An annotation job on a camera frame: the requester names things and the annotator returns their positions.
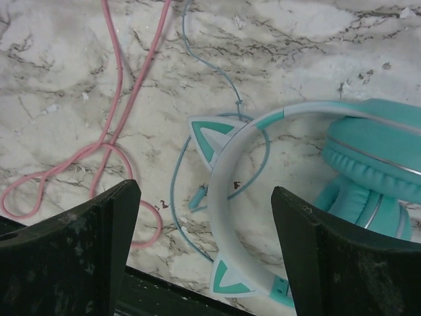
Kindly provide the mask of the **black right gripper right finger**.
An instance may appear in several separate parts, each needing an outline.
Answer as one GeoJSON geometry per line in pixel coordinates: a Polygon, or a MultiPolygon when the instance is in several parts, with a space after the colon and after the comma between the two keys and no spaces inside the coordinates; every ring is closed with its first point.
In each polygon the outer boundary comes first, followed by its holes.
{"type": "Polygon", "coordinates": [[[420,314],[420,244],[365,230],[283,187],[271,205],[298,315],[420,314]]]}

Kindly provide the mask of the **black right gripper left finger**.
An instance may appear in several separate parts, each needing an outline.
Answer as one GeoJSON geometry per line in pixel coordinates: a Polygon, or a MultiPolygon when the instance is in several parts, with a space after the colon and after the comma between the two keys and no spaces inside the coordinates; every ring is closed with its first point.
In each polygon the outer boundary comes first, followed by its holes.
{"type": "Polygon", "coordinates": [[[2,315],[112,315],[141,192],[125,180],[39,223],[1,219],[2,315]]]}

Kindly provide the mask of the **teal cat-ear headphones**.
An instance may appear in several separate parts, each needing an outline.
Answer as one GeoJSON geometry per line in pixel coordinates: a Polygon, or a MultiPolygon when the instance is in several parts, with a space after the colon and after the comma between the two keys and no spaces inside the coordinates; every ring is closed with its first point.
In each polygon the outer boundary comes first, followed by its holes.
{"type": "MultiPolygon", "coordinates": [[[[420,103],[419,1],[178,1],[197,113],[257,117],[276,107],[384,97],[420,103]]],[[[231,201],[243,245],[284,267],[268,196],[284,185],[314,198],[333,177],[322,163],[328,120],[291,118],[257,136],[234,170],[231,201]]]]}

